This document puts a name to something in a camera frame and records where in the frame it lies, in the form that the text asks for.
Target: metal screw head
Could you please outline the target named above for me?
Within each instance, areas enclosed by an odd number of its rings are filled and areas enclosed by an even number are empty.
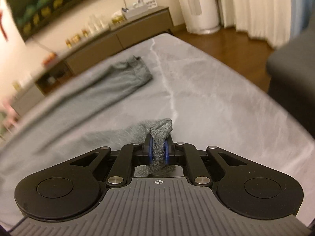
[[[205,176],[198,176],[195,178],[195,182],[197,184],[208,184],[210,183],[210,179]]]
[[[123,182],[123,178],[120,176],[112,176],[108,179],[108,182],[111,184],[120,184]]]

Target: gray chair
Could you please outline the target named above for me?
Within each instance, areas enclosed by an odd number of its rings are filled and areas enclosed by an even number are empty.
[[[268,94],[315,138],[315,12],[298,37],[267,60]]]

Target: small bottle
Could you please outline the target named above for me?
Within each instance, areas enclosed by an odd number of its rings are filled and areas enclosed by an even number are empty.
[[[96,27],[96,23],[95,22],[96,22],[96,17],[93,14],[93,15],[90,16],[90,21],[88,22],[88,28],[89,28],[89,30],[90,30],[90,32],[92,34],[97,32],[97,27]]]
[[[74,37],[72,37],[72,42],[73,43],[78,43],[78,42],[80,42],[81,41],[81,37],[80,37],[80,35],[79,34],[76,34]]]
[[[19,84],[18,81],[14,81],[12,83],[13,87],[15,88],[16,91],[19,91],[21,89],[21,85]]]
[[[94,14],[90,16],[90,22],[94,25],[96,31],[100,31],[103,26],[99,18],[97,18]]]
[[[107,18],[106,18],[105,15],[102,15],[102,16],[100,17],[100,22],[101,22],[102,28],[103,28],[104,30],[109,29],[108,20],[107,20]]]
[[[82,29],[82,34],[83,34],[85,37],[89,37],[89,32],[88,32],[86,29]]]
[[[66,40],[66,45],[68,46],[68,48],[72,48],[71,42],[69,39]]]

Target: red object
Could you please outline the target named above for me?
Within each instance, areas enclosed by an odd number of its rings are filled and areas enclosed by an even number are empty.
[[[2,15],[3,15],[3,12],[0,10],[0,30],[5,38],[5,40],[7,41],[7,34],[5,33],[4,29],[3,29],[3,26],[2,26]]]
[[[57,57],[57,53],[50,53],[43,61],[43,66],[49,68],[50,62],[52,62]]]

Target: white wall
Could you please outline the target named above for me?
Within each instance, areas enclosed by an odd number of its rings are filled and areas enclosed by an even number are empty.
[[[131,5],[135,0],[126,0]],[[178,0],[157,0],[158,5],[169,6],[174,25],[184,23]],[[87,0],[74,9],[66,12],[43,31],[34,36],[40,43],[52,50],[66,49],[65,40],[80,32],[88,22],[91,14],[104,14],[110,20],[111,15],[124,7],[123,0]],[[36,73],[48,52],[38,47],[32,40],[23,42],[20,37],[5,0],[0,0],[4,11],[3,26],[8,35],[5,42],[0,35],[0,100],[14,93],[12,82],[23,79],[27,73]]]

